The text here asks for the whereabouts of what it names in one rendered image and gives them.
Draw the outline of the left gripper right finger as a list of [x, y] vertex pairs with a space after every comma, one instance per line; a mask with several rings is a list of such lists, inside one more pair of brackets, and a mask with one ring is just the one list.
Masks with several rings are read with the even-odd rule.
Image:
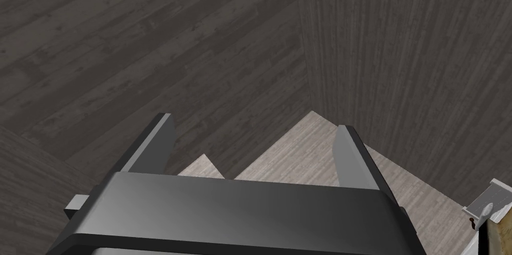
[[339, 186], [378, 190], [398, 204], [391, 188], [351, 125], [338, 125], [332, 146], [332, 155]]

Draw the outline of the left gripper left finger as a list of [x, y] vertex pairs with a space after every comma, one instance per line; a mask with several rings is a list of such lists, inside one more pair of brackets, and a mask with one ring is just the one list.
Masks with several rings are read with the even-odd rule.
[[158, 113], [122, 157], [120, 171], [163, 174], [176, 140], [170, 113]]

